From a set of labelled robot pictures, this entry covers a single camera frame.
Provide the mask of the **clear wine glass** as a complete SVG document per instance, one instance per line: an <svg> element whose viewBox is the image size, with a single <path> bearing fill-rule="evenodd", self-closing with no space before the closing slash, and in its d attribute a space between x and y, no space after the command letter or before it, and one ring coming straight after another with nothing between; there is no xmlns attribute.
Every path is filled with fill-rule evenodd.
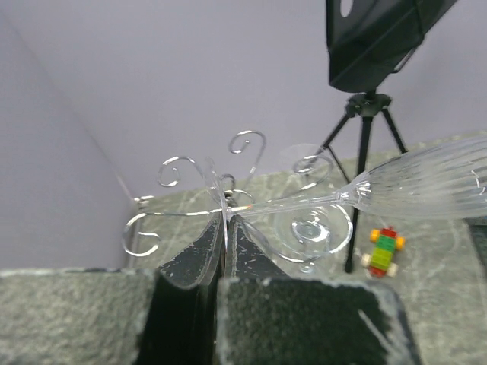
<svg viewBox="0 0 487 365"><path fill-rule="evenodd" d="M275 214L273 233L275 254L310 274L315 262L347 247L353 223L339 205L316 206Z"/></svg>

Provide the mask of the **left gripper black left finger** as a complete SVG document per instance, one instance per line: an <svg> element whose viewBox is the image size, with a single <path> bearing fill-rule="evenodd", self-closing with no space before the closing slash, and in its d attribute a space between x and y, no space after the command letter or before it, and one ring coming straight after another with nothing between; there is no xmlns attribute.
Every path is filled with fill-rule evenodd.
<svg viewBox="0 0 487 365"><path fill-rule="evenodd" d="M1 273L3 364L210 364L224 219L160 268Z"/></svg>

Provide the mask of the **clear flute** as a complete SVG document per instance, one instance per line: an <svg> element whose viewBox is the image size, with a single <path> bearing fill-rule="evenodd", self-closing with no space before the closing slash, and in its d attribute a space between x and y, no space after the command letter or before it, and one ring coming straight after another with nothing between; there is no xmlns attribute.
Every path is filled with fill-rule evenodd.
<svg viewBox="0 0 487 365"><path fill-rule="evenodd" d="M211 158L203 173L224 217L348 205L406 220L461 220L486 215L486 136L406 152L358 174L328 196L301 195L230 208Z"/></svg>

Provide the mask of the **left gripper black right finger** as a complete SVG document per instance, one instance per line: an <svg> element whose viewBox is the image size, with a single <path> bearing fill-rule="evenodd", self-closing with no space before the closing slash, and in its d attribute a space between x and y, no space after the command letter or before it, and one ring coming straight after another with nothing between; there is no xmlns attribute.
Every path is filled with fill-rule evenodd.
<svg viewBox="0 0 487 365"><path fill-rule="evenodd" d="M377 281L242 275L218 282L220 364L420 364L399 295Z"/></svg>

